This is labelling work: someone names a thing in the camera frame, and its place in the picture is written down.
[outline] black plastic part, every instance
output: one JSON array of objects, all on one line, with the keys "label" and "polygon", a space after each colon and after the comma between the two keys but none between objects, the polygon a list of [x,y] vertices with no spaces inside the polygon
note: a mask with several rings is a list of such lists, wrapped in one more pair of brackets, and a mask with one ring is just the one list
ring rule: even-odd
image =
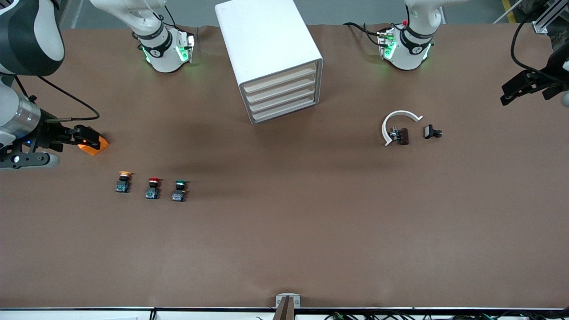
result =
[{"label": "black plastic part", "polygon": [[158,199],[160,190],[155,187],[146,188],[146,199]]},{"label": "black plastic part", "polygon": [[174,192],[172,192],[172,201],[176,201],[176,202],[184,202],[185,199],[185,192],[184,190],[174,190]]},{"label": "black plastic part", "polygon": [[397,141],[398,144],[402,145],[402,146],[406,146],[409,144],[409,131],[407,130],[407,128],[401,128],[401,130],[399,131],[399,134],[401,135],[401,139]]},{"label": "black plastic part", "polygon": [[21,151],[21,145],[18,144],[19,151],[13,150],[6,153],[6,149],[0,150],[0,169],[21,169],[25,167],[41,167],[47,165],[51,156],[45,152],[25,153]]},{"label": "black plastic part", "polygon": [[548,88],[549,85],[550,83],[546,81],[546,78],[539,77],[532,71],[523,70],[502,85],[504,95],[500,97],[500,101],[502,105],[508,105],[517,97],[538,92]]},{"label": "black plastic part", "polygon": [[430,139],[432,137],[440,138],[443,136],[443,132],[441,130],[433,129],[432,125],[428,125],[425,127],[424,136],[425,139]]},{"label": "black plastic part", "polygon": [[117,187],[115,188],[116,192],[128,193],[129,190],[130,190],[130,183],[124,180],[117,182]]}]

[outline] black clamp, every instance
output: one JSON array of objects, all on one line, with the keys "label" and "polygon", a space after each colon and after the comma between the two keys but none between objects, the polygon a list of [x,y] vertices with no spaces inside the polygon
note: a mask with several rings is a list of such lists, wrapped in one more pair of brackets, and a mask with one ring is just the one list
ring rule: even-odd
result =
[{"label": "black clamp", "polygon": [[432,137],[440,138],[443,136],[442,130],[435,130],[433,129],[432,125],[428,125],[425,127],[425,139],[430,139]]},{"label": "black clamp", "polygon": [[396,126],[392,127],[389,136],[393,141],[397,141],[399,145],[406,146],[409,144],[409,131],[407,128],[401,128],[401,130],[399,130]]},{"label": "black clamp", "polygon": [[568,56],[569,42],[565,42],[549,56],[543,69],[538,72],[526,69],[515,75],[502,86],[502,105],[508,105],[518,97],[541,90],[545,100],[569,90],[569,71],[563,68]]}]

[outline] white curved part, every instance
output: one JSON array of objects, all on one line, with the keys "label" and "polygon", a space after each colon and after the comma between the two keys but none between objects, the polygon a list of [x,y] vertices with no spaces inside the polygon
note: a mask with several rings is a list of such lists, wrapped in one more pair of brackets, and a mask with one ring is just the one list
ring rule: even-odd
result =
[{"label": "white curved part", "polygon": [[415,121],[415,122],[418,122],[419,120],[421,120],[423,118],[423,116],[418,117],[417,115],[415,115],[415,113],[410,112],[410,111],[406,111],[406,110],[398,110],[398,111],[394,111],[394,112],[391,112],[390,114],[388,114],[387,117],[385,117],[384,124],[381,125],[381,134],[384,135],[385,146],[388,146],[390,143],[393,142],[393,139],[391,139],[391,137],[389,136],[389,133],[387,132],[387,121],[389,120],[389,118],[391,118],[393,116],[406,116],[406,117],[413,119],[413,121]]},{"label": "white curved part", "polygon": [[59,165],[59,162],[61,161],[61,159],[59,158],[59,156],[57,154],[48,153],[48,152],[44,152],[44,153],[49,155],[50,161],[48,163],[46,163],[45,166],[32,167],[32,168],[55,168]]},{"label": "white curved part", "polygon": [[39,47],[51,60],[62,61],[65,56],[65,49],[59,36],[53,11],[54,7],[51,0],[39,1],[39,10],[34,21],[34,34]]}]

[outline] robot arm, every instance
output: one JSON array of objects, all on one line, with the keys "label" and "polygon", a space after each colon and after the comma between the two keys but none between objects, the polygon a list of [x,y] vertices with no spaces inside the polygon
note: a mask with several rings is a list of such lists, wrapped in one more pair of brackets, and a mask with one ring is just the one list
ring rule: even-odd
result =
[{"label": "robot arm", "polygon": [[[14,0],[0,10],[0,169],[46,167],[59,163],[38,147],[63,151],[63,144],[100,148],[99,134],[77,125],[66,128],[34,99],[10,88],[15,75],[47,76],[65,57],[55,10],[59,0]],[[24,152],[22,147],[30,148]]]},{"label": "robot arm", "polygon": [[427,58],[432,37],[442,16],[439,7],[467,0],[405,0],[409,20],[387,30],[379,37],[384,47],[381,56],[402,70],[417,68]]},{"label": "robot arm", "polygon": [[0,10],[0,73],[48,76],[65,57],[55,21],[60,0],[14,0]]},{"label": "robot arm", "polygon": [[[542,91],[543,98],[549,100],[569,90],[569,42],[565,42],[547,60],[541,70],[525,69],[502,86],[504,95],[500,97],[502,105],[508,105],[514,99],[526,94]],[[569,107],[569,93],[561,99]]]},{"label": "robot arm", "polygon": [[155,10],[166,0],[90,0],[93,6],[126,23],[140,40],[146,60],[159,72],[173,72],[191,63],[194,37],[166,26]]},{"label": "robot arm", "polygon": [[59,1],[14,0],[0,10],[0,149],[39,123],[40,109],[10,88],[13,75],[47,76],[65,57],[55,10]]}]

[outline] white semicircular bracket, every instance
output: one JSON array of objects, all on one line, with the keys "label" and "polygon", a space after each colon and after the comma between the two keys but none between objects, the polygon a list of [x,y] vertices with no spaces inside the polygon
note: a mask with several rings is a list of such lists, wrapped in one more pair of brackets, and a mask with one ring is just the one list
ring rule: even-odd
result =
[{"label": "white semicircular bracket", "polygon": [[394,116],[406,116],[413,119],[413,121],[415,122],[419,122],[419,120],[423,118],[423,116],[418,117],[415,113],[405,110],[398,110],[388,114],[387,117],[385,117],[384,124],[381,126],[381,133],[384,135],[385,146],[388,146],[390,143],[393,142],[393,139],[391,139],[389,133],[387,132],[387,121],[389,120],[389,118]]}]

